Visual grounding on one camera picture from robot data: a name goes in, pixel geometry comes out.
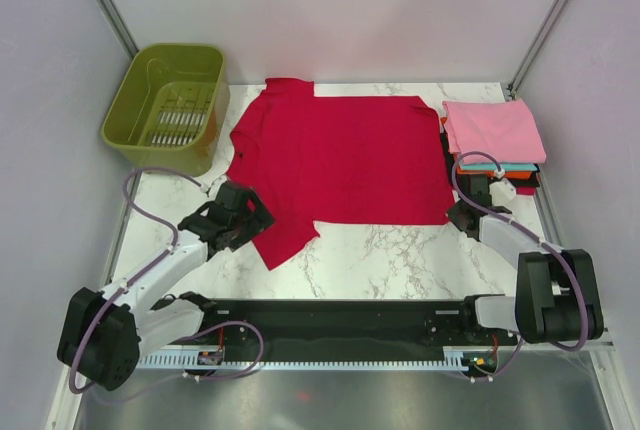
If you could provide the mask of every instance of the pink cloth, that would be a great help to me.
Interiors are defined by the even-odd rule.
[[[505,103],[442,102],[447,111],[445,128],[451,135],[452,152],[472,150],[488,153],[499,162],[543,163],[547,155],[533,115],[522,100]],[[464,159],[465,163],[485,163],[478,155]]]

